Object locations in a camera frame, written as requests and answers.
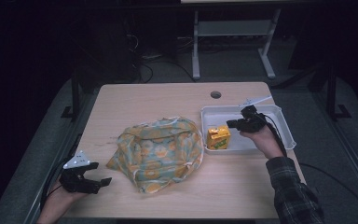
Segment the yellow box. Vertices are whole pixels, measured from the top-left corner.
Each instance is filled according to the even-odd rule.
[[[227,125],[208,129],[206,145],[208,149],[227,149],[231,133]]]

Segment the drawstring bag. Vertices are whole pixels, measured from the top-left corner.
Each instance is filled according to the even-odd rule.
[[[142,193],[155,193],[185,180],[200,167],[202,135],[183,117],[161,119],[127,128],[106,164],[124,173]]]

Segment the table hole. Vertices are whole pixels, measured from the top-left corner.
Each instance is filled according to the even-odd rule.
[[[211,97],[214,99],[219,99],[220,97],[222,97],[222,93],[220,93],[220,91],[212,91]]]

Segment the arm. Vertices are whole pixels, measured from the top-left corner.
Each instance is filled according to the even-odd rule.
[[[53,190],[48,196],[36,224],[57,223],[73,203],[88,195],[87,193],[68,192],[61,187],[59,181],[54,184]]]
[[[251,138],[268,159],[266,165],[275,189],[274,205],[281,223],[324,223],[316,196],[301,183],[294,162],[283,156],[271,130],[240,133]]]

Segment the forearm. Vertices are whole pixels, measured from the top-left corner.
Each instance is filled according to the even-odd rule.
[[[271,159],[267,168],[275,189],[274,205],[281,223],[324,223],[316,196],[301,183],[291,159]]]

